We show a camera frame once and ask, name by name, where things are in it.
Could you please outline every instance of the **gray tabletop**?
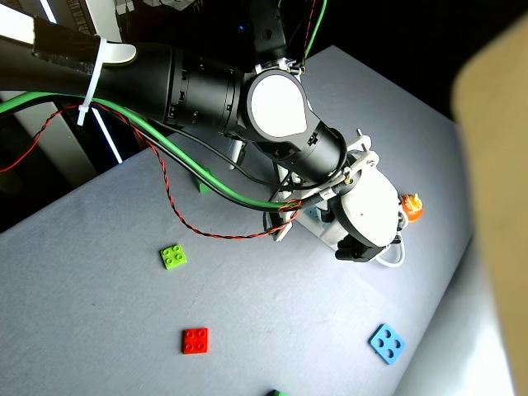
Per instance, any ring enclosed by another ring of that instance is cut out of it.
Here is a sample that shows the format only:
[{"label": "gray tabletop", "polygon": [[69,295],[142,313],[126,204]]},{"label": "gray tabletop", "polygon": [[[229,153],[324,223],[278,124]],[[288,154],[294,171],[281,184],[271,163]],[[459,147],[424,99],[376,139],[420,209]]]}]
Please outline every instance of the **gray tabletop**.
[{"label": "gray tabletop", "polygon": [[[143,151],[0,235],[1,395],[392,394],[471,234],[455,126],[337,48],[308,70],[314,111],[349,138],[360,126],[379,168],[425,202],[403,233],[403,266],[339,262],[299,225],[282,243],[195,235]],[[269,196],[175,140],[235,189]],[[256,150],[244,165],[271,177]],[[176,164],[168,171],[190,223],[261,229],[259,213],[201,196]],[[158,250],[174,243],[188,263],[166,271]],[[381,323],[407,343],[394,365],[368,344]],[[210,351],[184,356],[182,330],[195,327],[210,330]]]}]

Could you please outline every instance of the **white wall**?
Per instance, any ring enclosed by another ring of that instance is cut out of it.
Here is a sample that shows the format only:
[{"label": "white wall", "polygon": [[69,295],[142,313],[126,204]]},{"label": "white wall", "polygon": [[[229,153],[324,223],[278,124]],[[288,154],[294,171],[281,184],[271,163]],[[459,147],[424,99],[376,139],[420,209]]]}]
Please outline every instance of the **white wall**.
[{"label": "white wall", "polygon": [[394,395],[513,394],[487,273],[470,243]]}]

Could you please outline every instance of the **green cable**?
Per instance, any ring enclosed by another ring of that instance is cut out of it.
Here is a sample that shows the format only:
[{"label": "green cable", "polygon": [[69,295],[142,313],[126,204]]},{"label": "green cable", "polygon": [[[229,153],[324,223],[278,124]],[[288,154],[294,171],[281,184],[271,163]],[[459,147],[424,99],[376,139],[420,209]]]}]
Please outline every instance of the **green cable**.
[{"label": "green cable", "polygon": [[[22,105],[28,101],[38,99],[41,97],[47,97],[51,95],[56,95],[55,93],[50,92],[25,92],[17,97],[0,103],[0,114],[11,110],[13,107]],[[101,103],[104,106],[110,107],[112,110],[121,113],[123,116],[127,117],[129,120],[134,122],[138,127],[148,132],[152,135],[160,144],[162,144],[166,149],[171,151],[174,155],[180,158],[184,163],[191,167],[194,171],[200,174],[204,179],[207,179],[208,182],[213,184],[219,190],[221,190],[226,195],[230,196],[232,199],[239,202],[243,202],[249,205],[260,206],[263,209],[279,209],[286,205],[286,202],[268,202],[264,200],[254,200],[253,198],[247,198],[236,191],[232,190],[223,182],[218,180],[216,177],[208,173],[204,168],[202,168],[194,159],[189,157],[183,150],[176,146],[173,142],[163,136],[158,130],[156,130],[151,124],[145,121],[143,118],[135,114],[133,111],[128,110],[127,108],[117,105],[111,101],[105,101],[102,99],[94,98],[93,101]]]},{"label": "green cable", "polygon": [[308,53],[312,49],[312,44],[314,43],[315,36],[317,35],[317,31],[319,30],[319,25],[321,25],[321,21],[323,20],[324,12],[326,11],[326,9],[327,9],[327,0],[323,0],[323,6],[321,7],[319,18],[317,19],[317,23],[315,24],[315,27],[313,29],[312,37],[310,38],[308,46],[306,47],[306,52],[304,53],[304,59],[308,58]]}]

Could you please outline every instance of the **robotic arm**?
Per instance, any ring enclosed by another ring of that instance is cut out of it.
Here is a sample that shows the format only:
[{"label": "robotic arm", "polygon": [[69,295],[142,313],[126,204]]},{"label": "robotic arm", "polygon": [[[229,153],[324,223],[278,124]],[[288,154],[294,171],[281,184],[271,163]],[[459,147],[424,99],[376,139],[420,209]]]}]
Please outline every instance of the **robotic arm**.
[{"label": "robotic arm", "polygon": [[[358,130],[347,145],[311,110],[303,68],[286,58],[278,1],[252,2],[250,14],[257,65],[243,74],[169,45],[109,43],[102,51],[98,37],[0,5],[0,59],[8,59],[0,62],[0,89],[85,96],[99,58],[98,98],[189,132],[222,133],[237,142],[235,162],[241,145],[255,144],[277,165],[280,182],[289,182],[274,198],[303,199],[299,222],[336,258],[369,262],[400,244],[402,261],[400,231],[408,215],[376,168],[380,158],[370,138]],[[270,217],[277,225],[290,216]]]}]

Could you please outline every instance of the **green lego brick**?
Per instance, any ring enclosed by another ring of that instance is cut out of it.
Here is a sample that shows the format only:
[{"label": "green lego brick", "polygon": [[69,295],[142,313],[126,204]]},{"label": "green lego brick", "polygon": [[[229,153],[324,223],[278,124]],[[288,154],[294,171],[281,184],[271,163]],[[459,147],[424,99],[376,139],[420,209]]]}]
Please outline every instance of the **green lego brick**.
[{"label": "green lego brick", "polygon": [[165,264],[165,268],[168,270],[181,266],[187,262],[187,257],[181,245],[165,247],[159,252],[162,255],[163,264]]},{"label": "green lego brick", "polygon": [[[205,170],[207,171],[207,173],[212,175],[209,169],[206,168]],[[198,185],[198,190],[200,190],[201,194],[206,194],[211,191],[211,189],[208,186],[206,186],[204,183],[202,183],[201,180],[198,178],[196,178],[196,184]]]}]

